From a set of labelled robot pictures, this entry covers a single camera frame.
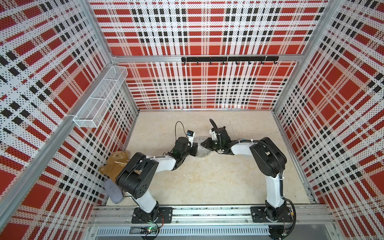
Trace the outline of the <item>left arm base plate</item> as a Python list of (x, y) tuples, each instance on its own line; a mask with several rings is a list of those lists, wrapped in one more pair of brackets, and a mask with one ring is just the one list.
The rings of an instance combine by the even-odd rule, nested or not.
[(131, 223), (132, 224), (144, 224), (144, 223), (169, 224), (172, 222), (172, 217), (173, 217), (173, 208), (171, 207), (154, 208), (154, 210), (150, 213), (146, 213), (140, 208), (135, 208)]

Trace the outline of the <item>clear bubble wrap sheet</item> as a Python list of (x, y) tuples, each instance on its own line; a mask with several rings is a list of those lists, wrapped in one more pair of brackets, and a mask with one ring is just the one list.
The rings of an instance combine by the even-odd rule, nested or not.
[(205, 158), (213, 152), (211, 150), (204, 148), (201, 145), (201, 143), (203, 143), (208, 138), (209, 137), (206, 137), (206, 136), (200, 136), (200, 137), (194, 138), (194, 143), (198, 144), (196, 158)]

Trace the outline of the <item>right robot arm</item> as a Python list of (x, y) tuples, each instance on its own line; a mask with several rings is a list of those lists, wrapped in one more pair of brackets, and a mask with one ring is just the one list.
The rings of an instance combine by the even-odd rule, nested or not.
[(224, 155), (252, 156), (266, 177), (267, 198), (265, 217), (270, 222), (278, 222), (288, 212), (287, 200), (283, 193), (283, 179), (287, 158), (276, 144), (268, 137), (261, 140), (231, 140), (226, 128), (213, 127), (211, 137), (201, 143), (207, 150)]

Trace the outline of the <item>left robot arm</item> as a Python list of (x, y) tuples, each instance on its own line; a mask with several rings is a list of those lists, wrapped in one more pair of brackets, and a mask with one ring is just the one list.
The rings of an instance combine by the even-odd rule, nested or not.
[(140, 152), (133, 155), (117, 176), (116, 184), (139, 206), (135, 215), (140, 221), (155, 223), (161, 217), (159, 202), (149, 191), (155, 173), (174, 171), (188, 156), (195, 157), (197, 152), (198, 144), (194, 142), (194, 137), (187, 136), (179, 137), (165, 156), (148, 157)]

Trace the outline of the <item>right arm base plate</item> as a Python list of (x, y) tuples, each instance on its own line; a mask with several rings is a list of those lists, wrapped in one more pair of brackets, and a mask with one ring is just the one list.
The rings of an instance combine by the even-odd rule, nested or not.
[(254, 223), (292, 223), (293, 216), (288, 207), (251, 207), (251, 217)]

